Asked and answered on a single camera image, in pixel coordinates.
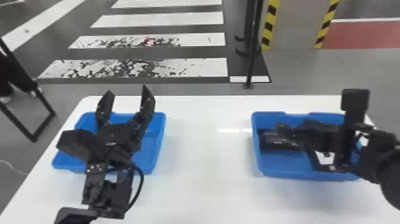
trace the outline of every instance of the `yellow and black striped post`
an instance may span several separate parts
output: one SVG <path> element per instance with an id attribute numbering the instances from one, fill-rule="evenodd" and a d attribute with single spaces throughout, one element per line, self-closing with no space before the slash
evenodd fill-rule
<path id="1" fill-rule="evenodd" d="M 271 48 L 274 26 L 278 15 L 280 0 L 269 0 L 264 30 L 262 32 L 261 48 L 263 51 Z"/>
<path id="2" fill-rule="evenodd" d="M 317 40 L 315 41 L 314 48 L 320 49 L 322 48 L 322 44 L 325 40 L 326 35 L 328 34 L 330 22 L 333 20 L 335 16 L 336 9 L 338 8 L 340 0 L 330 0 L 328 12 L 326 12 L 324 20 L 322 22 L 322 26 L 320 31 L 318 32 Z"/>

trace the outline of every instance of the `black metal pole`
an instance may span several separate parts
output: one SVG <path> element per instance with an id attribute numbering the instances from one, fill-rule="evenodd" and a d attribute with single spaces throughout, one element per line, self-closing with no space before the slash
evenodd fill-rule
<path id="1" fill-rule="evenodd" d="M 47 111 L 50 114 L 55 115 L 55 111 L 50 106 L 49 102 L 46 100 L 46 98 L 43 96 L 43 94 L 38 89 L 35 89 L 35 93 L 36 93 L 36 96 L 39 98 L 39 100 L 42 102 L 42 104 L 45 106 Z"/>
<path id="2" fill-rule="evenodd" d="M 252 24 L 254 19 L 254 7 L 255 7 L 255 0 L 247 0 L 247 8 L 246 8 L 246 20 L 245 20 L 245 31 L 244 37 L 246 40 L 246 45 L 249 47 L 251 33 L 252 33 Z"/>
<path id="3" fill-rule="evenodd" d="M 258 44 L 258 33 L 260 29 L 261 14 L 263 13 L 264 0 L 257 0 L 257 12 L 255 13 L 255 19 L 252 23 L 252 36 L 250 43 L 250 62 L 249 62 L 249 72 L 247 74 L 247 79 L 245 83 L 246 88 L 251 88 L 251 77 L 253 76 L 255 53 L 257 51 Z"/>

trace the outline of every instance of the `blue plastic tray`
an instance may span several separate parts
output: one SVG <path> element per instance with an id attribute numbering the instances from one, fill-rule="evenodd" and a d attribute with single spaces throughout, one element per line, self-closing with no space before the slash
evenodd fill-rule
<path id="1" fill-rule="evenodd" d="M 353 181 L 358 179 L 358 176 L 350 173 L 315 171 L 308 155 L 302 151 L 274 150 L 270 153 L 261 153 L 257 132 L 258 129 L 274 129 L 274 125 L 277 122 L 287 123 L 292 127 L 296 127 L 303 122 L 303 119 L 314 119 L 337 125 L 343 123 L 342 114 L 286 114 L 285 112 L 255 112 L 252 115 L 251 122 L 257 166 L 264 176 L 315 181 Z M 358 161 L 358 155 L 353 154 L 352 160 Z"/>
<path id="2" fill-rule="evenodd" d="M 112 124 L 125 123 L 134 114 L 112 113 L 110 122 Z M 142 148 L 134 153 L 132 161 L 143 170 L 145 174 L 152 173 L 157 162 L 158 153 L 164 137 L 166 116 L 164 113 L 154 113 L 149 123 L 146 134 L 142 140 Z M 85 129 L 95 133 L 95 113 L 85 113 L 75 125 L 75 129 Z M 55 169 L 71 170 L 76 173 L 84 173 L 86 165 L 78 158 L 72 157 L 59 151 L 54 157 L 52 165 Z"/>

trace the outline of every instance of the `white painted stripe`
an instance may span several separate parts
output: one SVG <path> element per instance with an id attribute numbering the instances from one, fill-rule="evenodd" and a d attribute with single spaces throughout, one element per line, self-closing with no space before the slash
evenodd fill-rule
<path id="1" fill-rule="evenodd" d="M 55 60 L 39 79 L 227 76 L 226 58 Z"/>
<path id="2" fill-rule="evenodd" d="M 55 23 L 85 0 L 62 0 L 2 37 L 10 51 L 15 51 L 32 37 Z"/>
<path id="3" fill-rule="evenodd" d="M 7 5 L 13 5 L 13 4 L 17 4 L 17 3 L 23 3 L 23 2 L 25 2 L 25 0 L 16 0 L 16 1 L 11 1 L 11 2 L 5 2 L 5 3 L 1 3 L 0 7 L 7 6 Z"/>
<path id="4" fill-rule="evenodd" d="M 247 76 L 229 76 L 229 80 L 231 83 L 245 83 Z M 268 76 L 253 76 L 251 78 L 252 83 L 261 83 L 261 82 L 271 82 Z"/>
<path id="5" fill-rule="evenodd" d="M 221 4 L 222 0 L 118 0 L 112 8 L 152 8 Z"/>
<path id="6" fill-rule="evenodd" d="M 5 56 L 5 52 L 4 52 L 3 48 L 0 48 L 0 53 Z"/>
<path id="7" fill-rule="evenodd" d="M 371 23 L 371 22 L 393 22 L 400 21 L 400 17 L 391 18 L 340 18 L 332 20 L 332 23 Z"/>
<path id="8" fill-rule="evenodd" d="M 224 33 L 178 33 L 80 36 L 69 48 L 144 48 L 184 46 L 225 46 Z"/>
<path id="9" fill-rule="evenodd" d="M 102 15 L 96 27 L 143 27 L 223 24 L 222 12 Z"/>

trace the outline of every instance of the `robotic arm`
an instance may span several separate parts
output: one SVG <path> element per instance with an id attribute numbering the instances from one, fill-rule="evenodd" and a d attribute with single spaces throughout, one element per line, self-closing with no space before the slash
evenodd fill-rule
<path id="1" fill-rule="evenodd" d="M 375 130 L 364 123 L 370 92 L 366 89 L 345 89 L 342 92 L 342 125 L 331 125 L 316 120 L 304 120 L 296 128 L 277 123 L 273 138 L 264 140 L 265 148 L 304 150 L 314 170 L 353 173 L 371 183 L 380 184 L 383 195 L 400 209 L 400 142 L 392 133 Z M 359 147 L 361 137 L 368 139 Z M 334 153 L 332 164 L 321 164 L 320 152 L 328 157 Z M 357 161 L 352 159 L 359 155 Z"/>
<path id="2" fill-rule="evenodd" d="M 142 189 L 144 175 L 132 161 L 132 154 L 140 150 L 143 136 L 154 114 L 155 99 L 143 86 L 140 111 L 127 123 L 111 124 L 115 95 L 108 91 L 96 110 L 97 134 L 90 131 L 68 130 L 62 133 L 57 148 L 86 163 L 86 182 L 82 204 L 89 209 L 64 207 L 57 215 L 58 224 L 89 224 L 98 217 L 124 219 Z M 117 172 L 117 181 L 105 180 L 107 173 Z M 140 183 L 130 200 L 134 172 Z"/>

